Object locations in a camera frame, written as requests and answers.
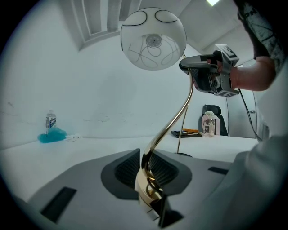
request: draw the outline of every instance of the ceiling light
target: ceiling light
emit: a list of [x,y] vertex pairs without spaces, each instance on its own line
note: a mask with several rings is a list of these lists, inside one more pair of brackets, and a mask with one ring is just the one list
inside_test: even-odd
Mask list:
[[219,0],[206,0],[207,2],[210,3],[211,6],[214,6]]

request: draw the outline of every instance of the black slot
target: black slot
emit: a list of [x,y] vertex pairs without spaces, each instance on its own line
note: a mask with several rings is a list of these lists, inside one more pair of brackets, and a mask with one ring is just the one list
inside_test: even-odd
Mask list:
[[208,169],[209,171],[215,172],[215,173],[220,173],[223,175],[226,175],[228,173],[228,169],[224,169],[224,168],[217,168],[217,167],[211,167]]
[[63,187],[41,211],[41,214],[56,223],[76,191],[76,189]]

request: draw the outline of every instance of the person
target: person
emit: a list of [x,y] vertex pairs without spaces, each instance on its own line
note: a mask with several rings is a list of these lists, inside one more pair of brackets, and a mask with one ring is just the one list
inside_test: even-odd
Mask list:
[[[273,10],[283,14],[274,5],[256,0],[234,0],[234,3],[238,7],[238,18],[252,41],[256,63],[250,67],[231,69],[232,88],[266,90],[279,73],[287,54],[286,43],[281,42],[284,41],[285,31],[279,26],[280,18],[273,17]],[[218,67],[218,72],[221,72],[221,62],[218,62]]]

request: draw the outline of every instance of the white table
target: white table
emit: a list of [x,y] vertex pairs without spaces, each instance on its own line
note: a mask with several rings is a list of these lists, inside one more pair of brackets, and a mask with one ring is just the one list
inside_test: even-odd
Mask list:
[[[10,190],[24,201],[71,166],[113,153],[141,149],[153,137],[78,139],[75,142],[33,142],[0,151],[0,169]],[[158,149],[176,152],[178,138],[167,135]],[[180,152],[202,159],[233,162],[235,156],[257,144],[256,139],[214,136],[182,138]]]

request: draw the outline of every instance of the white wall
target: white wall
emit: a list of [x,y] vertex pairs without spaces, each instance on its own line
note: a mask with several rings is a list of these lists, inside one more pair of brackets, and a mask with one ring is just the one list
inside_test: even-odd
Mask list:
[[252,41],[243,25],[237,26],[235,29],[214,41],[211,45],[203,49],[204,53],[212,53],[215,44],[227,44],[240,58],[237,65],[254,58]]
[[259,109],[259,101],[264,96],[267,90],[264,91],[254,91],[256,110],[257,110],[257,134],[262,137],[263,134],[263,123],[265,123],[264,117],[261,110]]
[[[253,91],[241,90],[249,111],[256,110]],[[232,137],[255,138],[248,114],[240,94],[227,98],[229,114],[229,134]],[[257,128],[257,114],[250,114],[254,129]]]
[[[185,53],[198,55],[192,47]],[[50,108],[68,134],[152,136],[189,89],[178,64],[162,71],[132,65],[118,36],[78,52],[54,0],[41,2],[15,31],[1,59],[0,81],[1,149],[35,141]],[[185,127],[198,127],[204,104],[218,105],[228,120],[225,98],[195,90]]]

